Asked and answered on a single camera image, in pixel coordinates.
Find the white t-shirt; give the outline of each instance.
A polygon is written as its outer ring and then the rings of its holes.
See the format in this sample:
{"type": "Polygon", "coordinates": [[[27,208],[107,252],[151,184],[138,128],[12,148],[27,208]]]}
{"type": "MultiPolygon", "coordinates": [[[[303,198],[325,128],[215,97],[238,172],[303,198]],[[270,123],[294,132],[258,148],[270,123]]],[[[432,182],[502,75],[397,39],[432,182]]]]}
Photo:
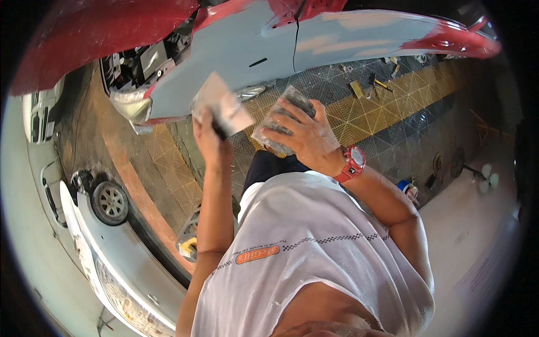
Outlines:
{"type": "Polygon", "coordinates": [[[277,175],[250,186],[240,205],[240,230],[202,287],[191,336],[270,336],[313,282],[356,299],[392,334],[417,335],[431,321],[421,276],[334,179],[277,175]]]}

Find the tire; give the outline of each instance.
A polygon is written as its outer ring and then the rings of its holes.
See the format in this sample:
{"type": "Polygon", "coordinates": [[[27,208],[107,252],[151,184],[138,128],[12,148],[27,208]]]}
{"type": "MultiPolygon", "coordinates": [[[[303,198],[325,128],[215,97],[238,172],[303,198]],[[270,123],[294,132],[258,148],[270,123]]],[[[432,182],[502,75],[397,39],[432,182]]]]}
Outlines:
{"type": "Polygon", "coordinates": [[[92,193],[91,201],[95,216],[104,224],[118,226],[126,221],[129,202],[119,185],[110,181],[100,183],[92,193]]]}

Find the man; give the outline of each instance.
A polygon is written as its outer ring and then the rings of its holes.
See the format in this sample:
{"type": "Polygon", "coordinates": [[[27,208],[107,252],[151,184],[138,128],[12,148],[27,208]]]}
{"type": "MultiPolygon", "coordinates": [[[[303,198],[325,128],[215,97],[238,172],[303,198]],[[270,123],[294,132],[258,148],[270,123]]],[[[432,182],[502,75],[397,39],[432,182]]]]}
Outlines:
{"type": "Polygon", "coordinates": [[[357,147],[340,147],[324,106],[311,102],[312,119],[279,100],[299,122],[277,113],[271,118],[293,135],[261,130],[292,148],[297,160],[255,155],[236,238],[232,147],[214,132],[210,111],[193,121],[206,173],[197,266],[177,336],[417,335],[430,322],[434,282],[419,214],[364,165],[357,147]]]}

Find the gray primer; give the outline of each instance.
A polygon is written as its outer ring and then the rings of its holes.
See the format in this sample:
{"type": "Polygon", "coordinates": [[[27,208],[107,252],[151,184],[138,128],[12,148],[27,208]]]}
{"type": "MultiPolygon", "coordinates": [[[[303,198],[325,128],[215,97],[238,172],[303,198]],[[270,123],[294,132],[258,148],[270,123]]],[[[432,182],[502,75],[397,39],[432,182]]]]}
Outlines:
{"type": "Polygon", "coordinates": [[[388,10],[322,13],[300,21],[294,68],[434,51],[400,46],[424,38],[437,23],[435,18],[388,10]]]}
{"type": "Polygon", "coordinates": [[[278,18],[267,1],[256,1],[193,34],[191,55],[160,80],[151,93],[150,118],[189,114],[189,104],[211,72],[231,90],[294,74],[298,26],[272,29],[278,18]],[[256,61],[267,61],[249,68],[256,61]]]}

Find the hand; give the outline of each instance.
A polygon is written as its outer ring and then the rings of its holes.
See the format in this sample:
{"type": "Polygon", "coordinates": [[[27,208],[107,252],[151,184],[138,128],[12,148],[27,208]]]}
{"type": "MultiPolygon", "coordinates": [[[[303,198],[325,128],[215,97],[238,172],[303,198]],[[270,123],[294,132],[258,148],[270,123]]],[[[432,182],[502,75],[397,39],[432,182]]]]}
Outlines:
{"type": "Polygon", "coordinates": [[[200,121],[193,118],[193,135],[200,150],[206,170],[222,171],[232,164],[232,145],[228,139],[222,140],[212,127],[213,115],[209,108],[203,108],[200,121]]]}
{"type": "Polygon", "coordinates": [[[346,160],[341,145],[329,126],[324,105],[317,100],[310,100],[316,110],[316,115],[311,118],[285,99],[279,99],[278,102],[299,122],[276,112],[272,113],[270,118],[293,134],[285,135],[268,128],[262,128],[261,134],[291,148],[298,160],[311,170],[330,177],[338,176],[346,165],[346,160]]]}

